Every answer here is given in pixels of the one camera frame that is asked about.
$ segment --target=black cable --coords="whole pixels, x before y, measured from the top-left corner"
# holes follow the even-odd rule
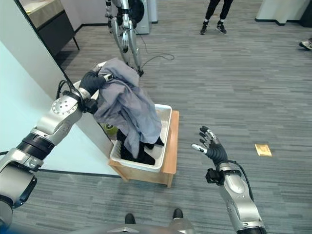
[[[68,76],[66,74],[65,74],[65,78],[66,78],[66,80],[61,80],[58,83],[58,90],[57,90],[56,99],[59,99],[59,95],[61,93],[61,90],[62,90],[62,87],[64,86],[64,84],[67,84],[67,86],[69,87],[69,91],[71,93],[73,92],[72,90],[74,90],[79,95],[82,111],[85,112],[84,100],[82,98],[81,93],[78,91],[78,89],[75,88],[75,86],[73,85],[73,83],[70,81],[70,79],[68,78]]]
[[[72,87],[71,87],[70,83],[67,80],[61,80],[58,83],[58,90],[57,90],[57,94],[56,94],[55,100],[59,99],[59,95],[61,93],[61,90],[62,90],[62,87],[63,87],[64,84],[67,84],[67,86],[69,87],[70,92],[72,91]]]
[[[3,152],[0,152],[0,155],[6,155],[8,153],[8,151],[3,151]]]
[[[249,182],[249,180],[247,178],[246,172],[245,172],[244,168],[238,162],[232,161],[232,160],[225,160],[225,161],[219,162],[216,165],[216,167],[215,167],[216,170],[219,171],[219,166],[220,166],[221,163],[227,163],[227,162],[235,164],[236,166],[238,166],[241,169],[242,173],[244,174],[244,177],[246,179],[246,183],[247,183],[247,186],[248,186],[248,189],[249,189],[249,196],[250,196],[251,200],[254,201],[254,195],[253,195],[252,189],[250,187],[250,182]]]
[[[143,44],[144,44],[145,52],[146,52],[147,54],[163,54],[163,55],[168,55],[168,56],[171,56],[171,57],[172,57],[172,58],[166,58],[166,57],[163,56],[163,55],[154,56],[154,57],[150,58],[149,60],[147,60],[147,61],[142,65],[142,68],[143,68],[149,61],[151,61],[151,60],[153,60],[153,59],[156,59],[156,58],[163,58],[163,59],[166,59],[166,60],[168,60],[168,61],[172,61],[172,60],[175,59],[175,56],[172,55],[172,54],[169,54],[169,53],[164,53],[164,52],[148,52],[148,51],[147,51],[147,46],[146,46],[146,43],[145,43],[143,37],[142,37],[140,34],[138,34],[138,35],[140,36],[140,38],[141,38],[141,40],[142,40],[142,42],[143,42]]]

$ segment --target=gray shirt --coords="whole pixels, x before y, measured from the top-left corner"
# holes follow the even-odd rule
[[[127,138],[124,146],[137,158],[139,142],[154,144],[161,131],[155,104],[138,86],[139,75],[117,58],[105,63],[99,72],[111,73],[114,79],[99,90],[97,122],[118,127]]]

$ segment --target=clothing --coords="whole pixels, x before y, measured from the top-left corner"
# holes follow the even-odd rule
[[[140,141],[139,152],[138,152],[137,158],[133,158],[132,154],[124,146],[125,139],[126,139],[126,136],[121,132],[121,130],[118,130],[117,131],[117,140],[121,141],[120,157],[122,159],[132,161],[132,162],[139,162],[139,163],[144,163],[144,164],[149,164],[149,165],[155,165],[155,159],[144,151],[145,143]]]
[[[155,104],[138,86],[137,72],[117,58],[105,63],[98,75],[111,73],[114,79],[99,89],[97,122],[111,124],[127,136],[124,146],[137,158],[139,142],[154,144],[161,131]]]
[[[207,19],[207,20],[210,19],[210,17],[215,12],[215,8],[216,8],[216,6],[218,6],[219,2],[220,2],[220,0],[210,0],[205,19]],[[230,10],[232,2],[233,2],[233,0],[224,0],[224,4],[223,4],[222,11],[220,14],[221,20],[225,20],[226,16],[228,15],[228,12]]]

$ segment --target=white plastic bin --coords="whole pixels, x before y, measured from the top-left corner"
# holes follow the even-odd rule
[[[145,147],[145,152],[155,159],[155,165],[132,162],[120,158],[121,141],[116,141],[111,151],[111,159],[119,162],[121,165],[133,167],[150,172],[159,172],[164,161],[167,139],[169,134],[169,125],[171,121],[172,107],[167,105],[155,104],[155,109],[161,120],[160,138],[164,142],[164,146],[155,145],[152,150]]]

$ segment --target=gray carpet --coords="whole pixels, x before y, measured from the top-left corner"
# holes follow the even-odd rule
[[[15,210],[14,225],[65,233],[123,222],[132,212],[138,223],[167,226],[180,207],[197,233],[234,233],[218,187],[204,179],[212,162],[190,148],[206,124],[245,168],[267,231],[312,233],[312,52],[298,47],[312,29],[255,22],[261,1],[235,0],[228,34],[215,30],[215,17],[202,36],[207,4],[159,1],[159,23],[143,36],[150,52],[175,56],[149,62],[141,79],[156,103],[180,111],[173,187],[40,172],[28,203]],[[95,63],[119,57],[106,27],[83,27],[76,38],[80,51],[71,41],[58,55],[73,81]],[[143,61],[156,55],[146,54],[137,40]],[[259,157],[255,143],[269,144],[273,157]]]

